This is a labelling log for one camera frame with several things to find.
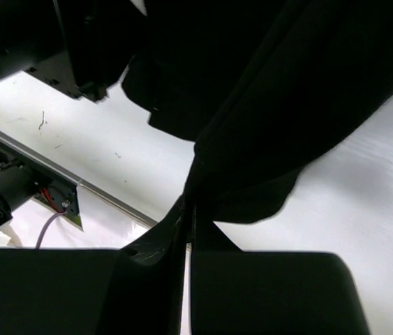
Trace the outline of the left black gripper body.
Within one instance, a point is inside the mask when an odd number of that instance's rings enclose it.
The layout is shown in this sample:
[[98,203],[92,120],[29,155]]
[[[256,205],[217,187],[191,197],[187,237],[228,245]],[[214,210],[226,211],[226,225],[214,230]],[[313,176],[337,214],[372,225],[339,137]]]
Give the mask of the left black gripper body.
[[101,101],[141,46],[146,19],[131,1],[0,1],[0,80],[24,71]]

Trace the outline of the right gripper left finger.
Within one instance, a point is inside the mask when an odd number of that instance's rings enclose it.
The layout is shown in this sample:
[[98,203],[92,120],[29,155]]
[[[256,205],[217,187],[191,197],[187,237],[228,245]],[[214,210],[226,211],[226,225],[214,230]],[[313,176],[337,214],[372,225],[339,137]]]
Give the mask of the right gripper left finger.
[[119,250],[0,248],[0,334],[178,334],[185,211]]

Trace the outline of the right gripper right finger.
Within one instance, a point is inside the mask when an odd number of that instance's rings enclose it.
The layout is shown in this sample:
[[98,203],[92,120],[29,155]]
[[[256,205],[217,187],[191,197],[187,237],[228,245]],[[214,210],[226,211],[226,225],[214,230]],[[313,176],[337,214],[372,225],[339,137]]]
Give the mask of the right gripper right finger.
[[203,208],[192,213],[193,334],[368,334],[353,276],[337,255],[243,251]]

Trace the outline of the black skirt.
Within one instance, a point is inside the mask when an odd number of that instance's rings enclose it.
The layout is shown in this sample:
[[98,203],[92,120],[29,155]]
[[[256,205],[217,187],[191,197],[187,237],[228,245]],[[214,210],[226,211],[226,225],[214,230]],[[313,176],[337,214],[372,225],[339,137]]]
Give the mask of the black skirt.
[[393,1],[146,1],[122,82],[194,142],[185,209],[253,223],[393,96]]

